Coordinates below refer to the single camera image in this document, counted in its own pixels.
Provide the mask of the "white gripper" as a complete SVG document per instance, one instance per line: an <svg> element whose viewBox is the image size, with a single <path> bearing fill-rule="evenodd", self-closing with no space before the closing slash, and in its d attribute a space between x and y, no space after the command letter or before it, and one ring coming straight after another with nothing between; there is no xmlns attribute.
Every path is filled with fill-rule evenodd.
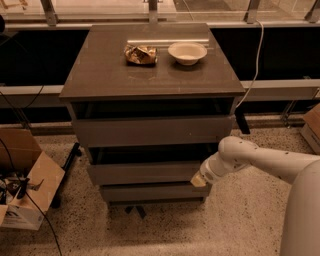
<svg viewBox="0 0 320 256"><path fill-rule="evenodd" d="M197 171L192 179L191 184L194 187L204 187L207 183L214 184L221 175L218 173L220 162L215 156L207 158L200 166L200 172Z"/></svg>

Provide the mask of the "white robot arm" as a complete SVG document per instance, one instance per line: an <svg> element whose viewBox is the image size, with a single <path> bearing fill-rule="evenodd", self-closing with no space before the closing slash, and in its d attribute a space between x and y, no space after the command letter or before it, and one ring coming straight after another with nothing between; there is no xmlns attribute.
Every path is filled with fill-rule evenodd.
<svg viewBox="0 0 320 256"><path fill-rule="evenodd" d="M262 148L228 136L191 179L195 187L214 184L229 173L253 166L291 185L280 256L320 256L320 156Z"/></svg>

